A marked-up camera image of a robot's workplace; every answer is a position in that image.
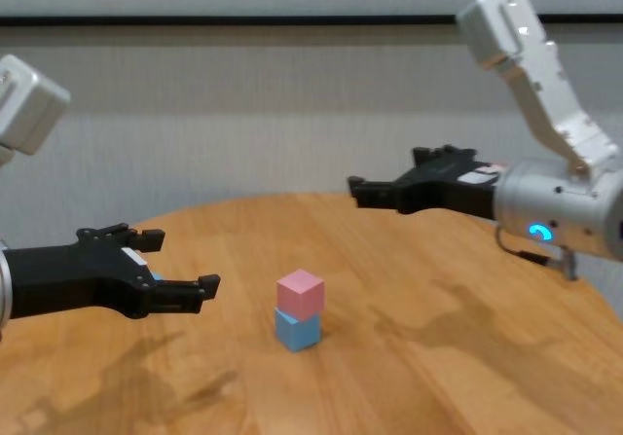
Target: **gray wall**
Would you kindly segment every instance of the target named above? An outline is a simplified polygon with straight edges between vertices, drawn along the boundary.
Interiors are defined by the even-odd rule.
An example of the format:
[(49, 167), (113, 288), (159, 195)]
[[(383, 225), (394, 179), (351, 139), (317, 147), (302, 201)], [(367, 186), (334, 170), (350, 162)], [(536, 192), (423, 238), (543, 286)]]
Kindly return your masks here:
[[(584, 106), (623, 142), (623, 29), (548, 29)], [(451, 26), (4, 29), (8, 53), (74, 99), (41, 153), (0, 171), (13, 247), (220, 199), (343, 191), (351, 174), (391, 179), (416, 145), (549, 156)], [(582, 272), (623, 301), (623, 270)]]

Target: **pink cube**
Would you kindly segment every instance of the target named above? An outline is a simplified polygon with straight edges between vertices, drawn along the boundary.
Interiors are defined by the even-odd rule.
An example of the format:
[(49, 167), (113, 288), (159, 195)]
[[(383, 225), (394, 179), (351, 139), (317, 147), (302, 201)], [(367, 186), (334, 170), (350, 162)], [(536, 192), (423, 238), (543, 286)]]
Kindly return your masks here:
[(276, 283), (277, 308), (299, 321), (324, 309), (324, 281), (303, 270), (296, 270)]

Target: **cable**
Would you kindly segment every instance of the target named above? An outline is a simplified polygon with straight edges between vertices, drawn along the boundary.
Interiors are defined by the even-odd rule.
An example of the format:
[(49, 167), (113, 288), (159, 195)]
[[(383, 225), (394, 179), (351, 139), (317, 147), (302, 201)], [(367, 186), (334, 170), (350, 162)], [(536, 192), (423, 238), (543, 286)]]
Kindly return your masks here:
[(550, 266), (553, 259), (546, 255), (540, 255), (538, 253), (527, 252), (526, 250), (511, 250), (506, 245), (501, 238), (502, 228), (497, 225), (495, 227), (495, 242), (497, 246), (501, 248), (504, 252), (514, 255), (516, 257), (522, 258), (524, 260), (528, 260), (529, 262), (536, 263), (537, 265), (541, 265), (542, 267)]

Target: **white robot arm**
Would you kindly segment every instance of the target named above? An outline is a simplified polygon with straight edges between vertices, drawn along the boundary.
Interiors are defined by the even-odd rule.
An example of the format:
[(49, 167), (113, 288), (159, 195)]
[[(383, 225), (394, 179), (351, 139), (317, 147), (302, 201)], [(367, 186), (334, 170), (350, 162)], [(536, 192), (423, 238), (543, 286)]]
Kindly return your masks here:
[(71, 95), (13, 55), (0, 60), (0, 165), (19, 151), (34, 155)]
[[(457, 15), (473, 56), (508, 84), (531, 134), (560, 156), (508, 168), (474, 150), (416, 148), (394, 182), (351, 177), (359, 207), (410, 214), (441, 207), (497, 221), (505, 251), (575, 278), (575, 252), (623, 261), (621, 151), (580, 106), (530, 0), (475, 0)], [(503, 246), (510, 233), (561, 248), (561, 260)]]
[(478, 63), (509, 85), (534, 137), (563, 158), (526, 160), (501, 176), (501, 229), (623, 261), (620, 149), (580, 106), (530, 0), (476, 0), (457, 20)]

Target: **white label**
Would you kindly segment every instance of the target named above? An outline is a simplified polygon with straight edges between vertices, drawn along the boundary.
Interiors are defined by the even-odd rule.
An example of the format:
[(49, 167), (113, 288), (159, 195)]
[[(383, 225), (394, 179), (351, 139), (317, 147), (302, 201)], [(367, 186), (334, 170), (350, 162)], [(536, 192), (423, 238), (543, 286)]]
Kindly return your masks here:
[(484, 174), (500, 174), (506, 170), (506, 166), (501, 164), (483, 165), (478, 167), (476, 170), (478, 172), (483, 172)]
[(490, 180), (494, 180), (497, 177), (496, 174), (481, 174), (480, 172), (467, 172), (458, 178), (459, 182), (465, 184), (484, 184)]
[(122, 248), (122, 250), (124, 252), (126, 252), (126, 254), (128, 254), (128, 256), (134, 260), (134, 262), (136, 262), (137, 265), (144, 267), (145, 265), (147, 265), (147, 262), (143, 259), (143, 257), (141, 257), (140, 255), (138, 255), (135, 251), (133, 251), (131, 248), (129, 247), (124, 247)]

